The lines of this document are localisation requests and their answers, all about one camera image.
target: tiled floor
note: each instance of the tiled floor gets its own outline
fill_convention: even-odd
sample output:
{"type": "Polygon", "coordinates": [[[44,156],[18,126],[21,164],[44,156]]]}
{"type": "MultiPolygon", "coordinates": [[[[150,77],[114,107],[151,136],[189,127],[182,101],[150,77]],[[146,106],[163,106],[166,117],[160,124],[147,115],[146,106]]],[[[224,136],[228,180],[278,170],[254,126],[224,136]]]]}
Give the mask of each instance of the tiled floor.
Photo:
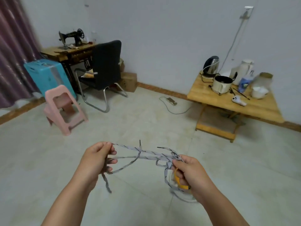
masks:
{"type": "MultiPolygon", "coordinates": [[[[104,106],[100,93],[88,101],[104,106]]],[[[111,111],[84,104],[89,122],[64,137],[50,127],[44,105],[0,126],[1,225],[40,225],[68,183],[85,149],[111,141],[156,150],[167,146],[196,157],[217,187],[250,225],[299,225],[301,221],[301,133],[246,119],[233,144],[194,131],[201,105],[175,98],[170,114],[162,94],[138,88],[124,98],[108,93],[111,111]]],[[[134,152],[118,148],[119,155],[134,152]]],[[[114,167],[127,163],[120,160],[114,167]]],[[[88,199],[82,225],[211,225],[200,204],[179,201],[164,183],[164,170],[154,161],[136,163],[108,175],[112,194],[100,179],[88,199]]]]}

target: black sewing machine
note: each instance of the black sewing machine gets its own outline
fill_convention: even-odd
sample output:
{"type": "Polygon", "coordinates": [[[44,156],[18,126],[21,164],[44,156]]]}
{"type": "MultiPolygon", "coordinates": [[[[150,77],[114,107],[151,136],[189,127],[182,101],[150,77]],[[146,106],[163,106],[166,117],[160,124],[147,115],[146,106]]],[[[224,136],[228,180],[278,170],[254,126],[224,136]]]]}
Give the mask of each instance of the black sewing machine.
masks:
{"type": "Polygon", "coordinates": [[[85,34],[81,29],[78,29],[76,32],[71,32],[71,33],[67,33],[67,34],[62,34],[60,31],[58,32],[58,34],[60,35],[60,41],[63,42],[64,44],[64,49],[67,50],[69,49],[68,46],[66,45],[66,38],[70,38],[70,37],[74,37],[75,39],[75,46],[81,46],[82,45],[82,40],[80,38],[84,38],[85,34]]]}

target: white thermos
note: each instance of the white thermos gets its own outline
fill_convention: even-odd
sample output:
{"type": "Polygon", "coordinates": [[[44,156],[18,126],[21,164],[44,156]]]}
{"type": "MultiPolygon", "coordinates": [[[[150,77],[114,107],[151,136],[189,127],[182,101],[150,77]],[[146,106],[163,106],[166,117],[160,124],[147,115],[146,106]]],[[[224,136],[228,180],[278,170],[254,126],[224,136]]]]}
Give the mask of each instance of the white thermos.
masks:
{"type": "Polygon", "coordinates": [[[253,68],[254,68],[254,61],[250,60],[250,59],[244,59],[238,67],[232,68],[230,78],[231,78],[231,75],[234,75],[234,73],[237,72],[237,77],[236,77],[235,81],[233,82],[233,84],[238,86],[240,80],[244,76],[250,74],[250,72],[253,70],[253,68]]]}

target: purple curtain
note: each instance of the purple curtain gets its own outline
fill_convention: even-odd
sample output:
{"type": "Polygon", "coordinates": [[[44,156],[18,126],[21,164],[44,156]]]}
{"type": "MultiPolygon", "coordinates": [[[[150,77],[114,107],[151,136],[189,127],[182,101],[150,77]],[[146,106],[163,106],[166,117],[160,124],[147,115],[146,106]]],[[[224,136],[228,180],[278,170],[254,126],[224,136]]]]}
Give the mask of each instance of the purple curtain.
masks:
{"type": "Polygon", "coordinates": [[[41,59],[20,0],[0,0],[0,108],[39,92],[23,64],[41,59]]]}

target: shoelace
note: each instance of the shoelace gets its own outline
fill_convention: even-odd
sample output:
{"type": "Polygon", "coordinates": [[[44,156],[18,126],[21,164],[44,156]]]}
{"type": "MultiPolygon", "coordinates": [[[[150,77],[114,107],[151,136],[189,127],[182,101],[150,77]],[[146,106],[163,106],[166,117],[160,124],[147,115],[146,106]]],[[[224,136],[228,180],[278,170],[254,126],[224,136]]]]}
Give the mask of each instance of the shoelace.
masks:
{"type": "MultiPolygon", "coordinates": [[[[108,172],[108,174],[114,174],[114,173],[117,173],[121,170],[123,170],[124,168],[132,165],[137,159],[148,159],[148,160],[156,160],[156,166],[160,166],[160,167],[164,167],[164,181],[165,183],[170,187],[170,192],[172,194],[174,194],[177,198],[179,198],[180,200],[182,201],[185,201],[185,202],[191,202],[191,201],[186,201],[182,198],[180,198],[176,193],[175,191],[180,191],[180,192],[186,192],[187,190],[185,189],[181,189],[177,186],[174,186],[172,184],[170,184],[170,182],[168,182],[167,180],[167,173],[168,173],[168,170],[171,170],[172,168],[172,160],[179,160],[179,161],[182,161],[184,162],[182,159],[181,159],[181,156],[174,150],[170,149],[170,148],[167,148],[167,147],[157,147],[157,148],[162,148],[162,149],[166,149],[168,151],[171,152],[171,155],[166,155],[166,154],[163,154],[163,153],[158,153],[158,152],[153,152],[153,151],[145,151],[145,150],[142,150],[141,149],[141,142],[140,142],[140,147],[137,148],[137,147],[130,147],[130,146],[125,146],[125,145],[120,145],[120,144],[113,144],[113,145],[117,145],[117,146],[120,146],[120,147],[124,147],[124,148],[127,148],[127,149],[130,149],[130,150],[134,150],[134,151],[137,151],[138,152],[138,155],[137,156],[125,156],[125,157],[120,157],[120,156],[116,156],[116,157],[113,157],[111,160],[114,160],[114,159],[126,159],[126,158],[134,158],[134,160],[132,160],[130,163],[126,164],[125,166],[121,167],[120,169],[118,170],[115,170],[115,171],[112,171],[112,172],[108,172]],[[150,154],[150,156],[141,156],[141,153],[148,153],[150,154]],[[158,162],[159,161],[166,161],[166,165],[162,165],[162,164],[159,164],[158,162]]],[[[108,180],[106,178],[106,176],[104,174],[101,174],[102,177],[103,177],[103,180],[105,181],[106,183],[106,188],[107,188],[107,191],[111,194],[112,191],[110,190],[110,187],[109,187],[109,183],[108,183],[108,180]]]]}

